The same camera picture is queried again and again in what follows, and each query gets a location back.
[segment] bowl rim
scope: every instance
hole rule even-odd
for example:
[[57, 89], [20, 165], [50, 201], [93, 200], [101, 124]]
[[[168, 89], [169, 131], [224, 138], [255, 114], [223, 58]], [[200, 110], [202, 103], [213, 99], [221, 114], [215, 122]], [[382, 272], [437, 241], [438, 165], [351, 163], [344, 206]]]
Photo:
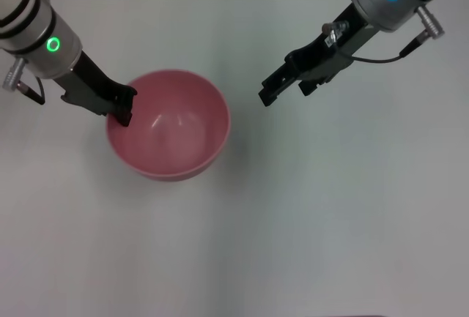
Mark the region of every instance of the bowl rim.
[[221, 98], [222, 102], [224, 103], [224, 107], [225, 107], [225, 110], [226, 110], [226, 115], [228, 116], [228, 124], [226, 126], [226, 132], [225, 132], [224, 139], [221, 142], [220, 146], [216, 149], [216, 151], [209, 158], [207, 158], [203, 163], [201, 163], [200, 165], [198, 165], [194, 168], [191, 168], [187, 171], [174, 173], [174, 174], [157, 174], [157, 173], [143, 171], [143, 170], [135, 167], [134, 165], [131, 165], [127, 160], [125, 160], [119, 154], [119, 152], [117, 152], [116, 147], [113, 145], [113, 143], [111, 141], [111, 137], [109, 135], [109, 122], [110, 122], [111, 118], [114, 118], [111, 114], [108, 114], [107, 117], [106, 117], [106, 136], [108, 137], [108, 142], [111, 144], [111, 147], [112, 147], [114, 153], [117, 155], [117, 157], [120, 160], [122, 160], [127, 166], [132, 168], [134, 171], [137, 171], [140, 174], [143, 174], [144, 176], [155, 177], [155, 178], [159, 178], [159, 179], [171, 179], [171, 178], [178, 178], [178, 177], [182, 177], [182, 176], [187, 176], [189, 174], [192, 174], [192, 173], [195, 173], [195, 172], [199, 171], [200, 169], [204, 169], [205, 167], [209, 166], [219, 156], [219, 154], [221, 153], [221, 150], [225, 147], [226, 142], [228, 141], [228, 137], [229, 137], [229, 134], [230, 134], [230, 131], [231, 131], [231, 128], [232, 128], [232, 117], [231, 117], [231, 113], [229, 111], [228, 102], [226, 101], [225, 96], [223, 95], [221, 90], [214, 83], [209, 81], [207, 78], [205, 78], [202, 75], [199, 75], [197, 73], [191, 72], [190, 70], [178, 70], [178, 69], [155, 70], [155, 71], [148, 72], [146, 74], [140, 75], [139, 77], [133, 79], [128, 85], [132, 86], [137, 80], [145, 78], [148, 75], [160, 74], [160, 73], [164, 73], [164, 72], [183, 72], [183, 73], [187, 73], [189, 75], [193, 75], [197, 78], [200, 78], [203, 81], [205, 81], [206, 83], [208, 83], [209, 85], [211, 85], [211, 87], [213, 87], [215, 89], [217, 95]]

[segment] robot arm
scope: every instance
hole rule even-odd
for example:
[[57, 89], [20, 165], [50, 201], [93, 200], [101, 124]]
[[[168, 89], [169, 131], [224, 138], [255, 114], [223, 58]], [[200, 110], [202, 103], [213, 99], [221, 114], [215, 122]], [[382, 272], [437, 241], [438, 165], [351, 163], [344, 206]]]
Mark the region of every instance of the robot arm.
[[16, 58], [5, 89], [18, 89], [38, 101], [20, 81], [26, 67], [38, 78], [56, 81], [65, 90], [65, 102], [102, 116], [111, 113], [129, 125], [137, 91], [112, 81], [97, 67], [48, 0], [0, 0], [0, 48]]
[[[353, 61], [389, 63], [406, 57], [430, 37], [436, 39], [444, 31], [426, 9], [431, 0], [352, 0], [352, 4], [333, 22], [322, 27], [322, 34], [311, 44], [287, 55], [285, 64], [263, 83], [259, 93], [266, 106], [271, 105], [286, 88], [300, 81], [305, 96], [318, 86], [329, 83]], [[421, 17], [425, 30], [395, 59], [373, 61], [351, 55], [379, 31], [393, 32], [415, 13]]]

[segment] pink bowl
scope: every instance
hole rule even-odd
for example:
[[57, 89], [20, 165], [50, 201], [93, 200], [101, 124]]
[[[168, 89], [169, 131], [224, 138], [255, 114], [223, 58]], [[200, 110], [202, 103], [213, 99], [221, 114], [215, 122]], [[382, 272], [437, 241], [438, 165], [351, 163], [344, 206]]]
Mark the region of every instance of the pink bowl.
[[130, 126], [108, 116], [107, 133], [117, 155], [152, 179], [179, 181], [207, 169], [230, 129], [228, 105], [207, 79], [162, 70], [135, 79]]

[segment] white table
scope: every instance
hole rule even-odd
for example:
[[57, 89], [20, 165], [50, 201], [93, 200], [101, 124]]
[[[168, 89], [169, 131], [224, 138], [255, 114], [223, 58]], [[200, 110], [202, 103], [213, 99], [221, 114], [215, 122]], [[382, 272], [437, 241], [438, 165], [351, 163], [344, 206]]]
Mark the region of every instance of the white table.
[[[113, 79], [212, 80], [233, 131], [206, 173], [158, 183], [55, 83], [44, 107], [0, 93], [0, 315], [466, 316], [469, 0], [436, 0], [447, 35], [400, 63], [354, 64], [270, 108], [257, 97], [349, 3], [53, 0]], [[420, 30], [359, 54], [395, 56]]]

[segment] green led ring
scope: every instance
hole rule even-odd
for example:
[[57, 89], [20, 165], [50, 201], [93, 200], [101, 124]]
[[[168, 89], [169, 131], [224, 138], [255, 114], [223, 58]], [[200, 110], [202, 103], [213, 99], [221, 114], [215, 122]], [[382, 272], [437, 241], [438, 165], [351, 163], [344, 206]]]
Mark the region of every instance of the green led ring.
[[56, 52], [60, 49], [60, 40], [58, 37], [52, 37], [47, 40], [47, 49], [50, 52]]

